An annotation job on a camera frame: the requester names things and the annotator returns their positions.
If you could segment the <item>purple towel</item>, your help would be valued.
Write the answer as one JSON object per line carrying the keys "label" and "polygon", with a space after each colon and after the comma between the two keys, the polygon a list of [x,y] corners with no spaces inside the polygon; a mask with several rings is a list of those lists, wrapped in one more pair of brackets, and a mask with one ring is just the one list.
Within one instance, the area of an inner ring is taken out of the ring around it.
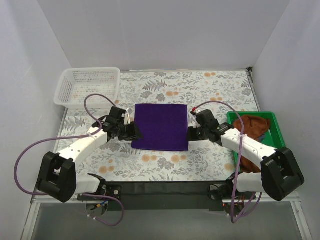
{"label": "purple towel", "polygon": [[185,104],[136,104],[134,122],[143,138],[133,141],[131,147],[148,151],[187,151],[187,110]]}

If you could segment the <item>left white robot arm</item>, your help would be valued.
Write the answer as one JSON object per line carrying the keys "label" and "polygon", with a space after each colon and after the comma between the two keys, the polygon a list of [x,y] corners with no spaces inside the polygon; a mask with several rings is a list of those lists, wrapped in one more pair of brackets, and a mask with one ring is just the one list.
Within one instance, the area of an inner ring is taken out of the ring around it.
{"label": "left white robot arm", "polygon": [[40,166],[36,189],[62,203],[74,195],[104,195],[106,180],[103,177],[93,173],[80,175],[77,169],[92,153],[112,139],[136,141],[143,138],[138,125],[130,122],[126,113],[126,110],[113,106],[108,115],[91,125],[86,137],[57,153],[46,153]]}

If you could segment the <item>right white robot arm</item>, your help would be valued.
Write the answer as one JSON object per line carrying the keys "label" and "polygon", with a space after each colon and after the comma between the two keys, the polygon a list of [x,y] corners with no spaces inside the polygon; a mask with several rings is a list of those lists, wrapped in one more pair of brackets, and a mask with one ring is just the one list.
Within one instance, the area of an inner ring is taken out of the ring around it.
{"label": "right white robot arm", "polygon": [[287,148],[267,146],[245,134],[245,122],[240,117],[240,126],[220,124],[213,113],[206,109],[190,112],[197,122],[189,127],[188,141],[209,140],[221,147],[235,151],[239,158],[254,164],[259,172],[238,173],[226,180],[236,193],[265,193],[273,200],[282,201],[305,183],[305,177],[293,152]]}

